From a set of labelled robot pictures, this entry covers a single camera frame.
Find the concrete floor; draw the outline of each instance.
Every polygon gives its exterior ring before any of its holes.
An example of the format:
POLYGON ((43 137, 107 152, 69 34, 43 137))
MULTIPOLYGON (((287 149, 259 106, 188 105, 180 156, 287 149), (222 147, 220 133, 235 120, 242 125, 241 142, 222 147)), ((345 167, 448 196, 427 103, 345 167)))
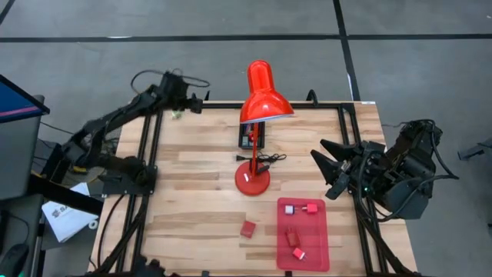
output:
MULTIPOLYGON (((341 6, 348 34, 492 33, 488 0, 341 0, 341 6)), ((0 37, 337 32, 329 0, 17 0, 0 26, 0 37)), ((492 135, 492 40, 350 46, 361 99, 377 102, 383 123, 433 118, 444 131, 440 153, 461 177, 438 182, 423 218, 407 222, 419 271, 490 276, 492 160, 482 155, 462 162, 456 152, 492 135)), ((211 99, 243 100, 244 72, 256 58, 272 64, 278 90, 290 100, 303 99, 310 88, 320 100, 351 99, 339 41, 4 43, 0 72, 27 92, 45 95, 52 113, 44 122, 73 131, 128 102, 131 77, 146 68, 181 68, 211 82, 211 99)), ((153 81, 142 78, 137 86, 153 81)), ((388 144, 397 133, 384 128, 388 144)), ((67 139, 46 128, 40 138, 67 139)), ((94 236, 85 230, 49 250, 45 276, 82 274, 94 236)))

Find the wooden table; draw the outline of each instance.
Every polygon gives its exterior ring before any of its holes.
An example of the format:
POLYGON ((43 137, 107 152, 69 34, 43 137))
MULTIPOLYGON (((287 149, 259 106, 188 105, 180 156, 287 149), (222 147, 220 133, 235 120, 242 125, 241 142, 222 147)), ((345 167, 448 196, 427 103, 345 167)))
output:
MULTIPOLYGON (((355 108, 362 139, 384 143, 376 105, 356 102, 355 108)), ((118 156, 137 154, 143 121, 139 118, 124 126, 118 156)), ((284 153, 288 157, 271 166, 270 187, 258 197, 242 195, 234 184, 234 173, 240 165, 235 156, 251 155, 238 148, 238 125, 238 109, 204 109, 201 115, 187 112, 180 120, 171 119, 171 112, 165 112, 156 162, 158 182, 150 198, 141 253, 159 259, 169 273, 200 275, 208 270, 211 275, 284 275, 275 261, 277 199, 323 199, 331 269, 328 273, 294 272, 294 276, 365 275, 353 199, 347 193, 336 201, 324 197, 328 187, 309 154, 312 149, 326 153, 319 144, 321 139, 342 142, 336 110, 296 109, 294 117, 267 122, 263 153, 284 153), (257 224, 251 239, 239 235, 244 220, 257 224)), ((353 142, 350 124, 347 128, 353 142)), ((100 226, 117 198, 105 200, 100 226)), ((121 237, 127 203, 125 197, 108 223, 103 259, 121 237)), ((404 265, 417 270, 405 222, 381 224, 381 233, 404 265)), ((369 240, 377 270, 374 244, 369 240)), ((126 269, 133 241, 128 245, 126 269)))

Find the red desk lamp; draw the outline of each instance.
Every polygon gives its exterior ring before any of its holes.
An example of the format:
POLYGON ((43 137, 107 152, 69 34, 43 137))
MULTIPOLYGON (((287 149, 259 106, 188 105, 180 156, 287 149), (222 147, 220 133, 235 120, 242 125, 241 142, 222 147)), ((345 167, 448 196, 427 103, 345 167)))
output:
POLYGON ((260 195, 270 185, 270 172, 258 163, 256 157, 258 123, 293 115, 294 110, 275 90, 271 67, 267 62, 258 60, 249 65, 248 82, 250 95, 241 108, 239 122, 253 123, 253 158, 239 166, 234 178, 240 192, 253 196, 260 195))

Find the monitor screen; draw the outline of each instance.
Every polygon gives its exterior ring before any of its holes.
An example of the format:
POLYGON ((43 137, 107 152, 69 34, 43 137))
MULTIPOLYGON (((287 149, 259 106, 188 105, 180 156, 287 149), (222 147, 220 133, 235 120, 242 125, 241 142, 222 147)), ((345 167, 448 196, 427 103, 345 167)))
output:
POLYGON ((0 75, 0 122, 49 113, 42 103, 0 75))

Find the lamp shade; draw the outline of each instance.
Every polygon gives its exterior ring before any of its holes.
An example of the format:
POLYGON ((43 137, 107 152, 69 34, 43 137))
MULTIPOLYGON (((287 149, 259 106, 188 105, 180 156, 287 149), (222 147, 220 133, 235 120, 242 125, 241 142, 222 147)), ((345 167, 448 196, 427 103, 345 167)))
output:
POLYGON ((291 104, 275 90, 271 67, 257 60, 248 67, 250 95, 241 108, 240 123, 255 123, 294 114, 291 104))

